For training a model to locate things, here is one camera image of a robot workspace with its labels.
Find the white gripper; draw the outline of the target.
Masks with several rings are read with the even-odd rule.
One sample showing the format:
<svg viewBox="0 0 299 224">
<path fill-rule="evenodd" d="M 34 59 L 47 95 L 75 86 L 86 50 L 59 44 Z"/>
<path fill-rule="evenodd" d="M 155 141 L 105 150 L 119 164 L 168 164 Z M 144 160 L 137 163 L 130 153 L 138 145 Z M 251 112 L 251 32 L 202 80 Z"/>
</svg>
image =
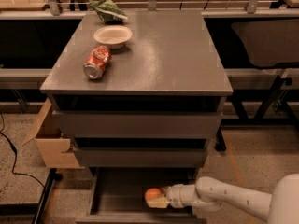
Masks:
<svg viewBox="0 0 299 224">
<path fill-rule="evenodd" d="M 162 194 L 166 194 L 167 199 L 164 196 L 149 198 L 146 200 L 148 207 L 165 209 L 170 204 L 173 208 L 184 208 L 193 206 L 194 201 L 198 199 L 195 185 L 165 186 L 160 187 L 160 191 Z"/>
</svg>

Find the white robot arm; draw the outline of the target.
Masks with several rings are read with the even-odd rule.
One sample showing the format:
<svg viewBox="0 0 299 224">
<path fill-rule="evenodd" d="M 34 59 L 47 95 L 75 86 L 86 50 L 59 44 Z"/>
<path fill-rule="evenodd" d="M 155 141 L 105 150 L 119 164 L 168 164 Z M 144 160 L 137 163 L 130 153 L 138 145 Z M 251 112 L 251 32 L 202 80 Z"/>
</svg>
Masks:
<svg viewBox="0 0 299 224">
<path fill-rule="evenodd" d="M 192 207 L 219 210 L 223 203 L 237 207 L 267 224 L 299 224 L 299 174 L 287 175 L 272 194 L 200 177 L 194 184 L 150 188 L 145 193 L 149 208 Z"/>
</svg>

